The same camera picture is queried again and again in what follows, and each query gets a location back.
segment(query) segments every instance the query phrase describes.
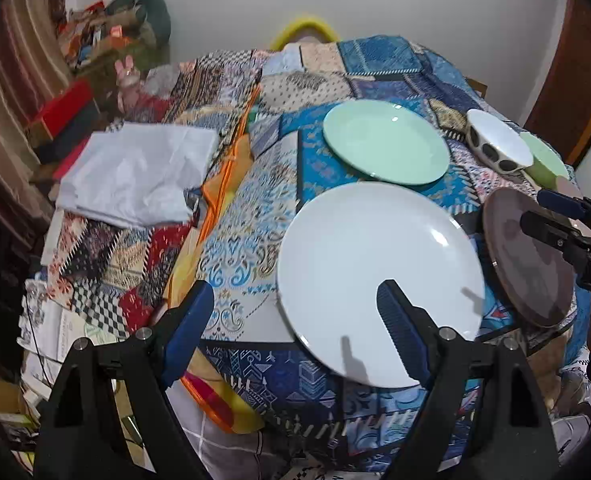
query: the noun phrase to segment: brown door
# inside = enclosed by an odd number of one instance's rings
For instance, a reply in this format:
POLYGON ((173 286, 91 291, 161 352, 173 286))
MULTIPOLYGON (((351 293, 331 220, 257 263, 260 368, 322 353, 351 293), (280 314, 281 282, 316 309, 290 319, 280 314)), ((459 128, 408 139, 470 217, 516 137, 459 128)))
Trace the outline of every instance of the brown door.
POLYGON ((567 164, 591 145, 591 7, 568 0, 558 49, 525 128, 549 142, 567 164))

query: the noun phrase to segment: bowl with black dots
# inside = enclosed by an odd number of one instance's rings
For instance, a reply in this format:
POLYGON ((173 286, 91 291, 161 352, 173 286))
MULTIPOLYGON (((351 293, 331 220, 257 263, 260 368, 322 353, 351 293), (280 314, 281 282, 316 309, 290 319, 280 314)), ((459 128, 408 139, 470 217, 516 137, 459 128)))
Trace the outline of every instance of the bowl with black dots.
POLYGON ((492 170, 509 174, 533 164, 527 143, 508 124, 482 110, 469 110, 466 119, 470 149, 492 170))

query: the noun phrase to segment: metal screw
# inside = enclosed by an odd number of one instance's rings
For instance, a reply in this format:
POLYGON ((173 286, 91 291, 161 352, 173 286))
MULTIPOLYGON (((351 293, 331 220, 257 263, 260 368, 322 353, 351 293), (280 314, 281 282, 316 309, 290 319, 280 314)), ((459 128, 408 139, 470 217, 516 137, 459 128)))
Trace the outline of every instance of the metal screw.
POLYGON ((520 345, 517 344, 517 341, 512 337, 506 337, 502 340, 502 344, 506 346, 509 350, 517 350, 520 348, 520 345))
POLYGON ((154 331, 151 330, 149 327, 143 326, 142 328, 136 330, 136 337, 142 341, 145 341, 149 339, 151 337, 151 334, 153 333, 154 331))
POLYGON ((79 337, 74 341, 74 348, 76 350, 84 350, 85 348, 87 348, 87 345, 89 344, 89 340, 85 337, 79 337))
POLYGON ((449 328, 448 326, 442 327, 437 333, 445 341, 453 341, 453 339, 455 339, 456 336, 455 330, 449 328))

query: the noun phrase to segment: mint green plate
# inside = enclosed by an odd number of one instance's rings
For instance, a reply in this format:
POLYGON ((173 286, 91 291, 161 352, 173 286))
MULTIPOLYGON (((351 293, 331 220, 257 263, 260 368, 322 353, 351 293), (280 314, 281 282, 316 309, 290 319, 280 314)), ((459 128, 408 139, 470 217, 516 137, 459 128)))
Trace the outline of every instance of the mint green plate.
POLYGON ((533 153, 533 166, 526 168, 526 172, 536 183, 547 189, 555 189, 555 179, 563 176, 569 179, 569 172, 560 159, 549 146, 529 132, 520 133, 527 146, 533 153))
POLYGON ((347 101, 327 114, 323 131, 329 146, 346 163, 394 184, 428 184, 449 166, 447 143, 438 131, 400 105, 347 101))

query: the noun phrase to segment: green bowl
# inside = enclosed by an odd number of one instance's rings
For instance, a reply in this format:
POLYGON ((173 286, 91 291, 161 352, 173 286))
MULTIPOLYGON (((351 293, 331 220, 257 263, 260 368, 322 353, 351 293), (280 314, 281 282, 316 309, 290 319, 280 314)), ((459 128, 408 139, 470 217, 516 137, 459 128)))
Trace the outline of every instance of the green bowl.
POLYGON ((569 172, 556 152, 529 132, 520 133, 520 137, 533 153, 533 166, 529 166, 525 171, 537 184, 546 189, 555 189, 556 177, 563 176, 569 179, 569 172))

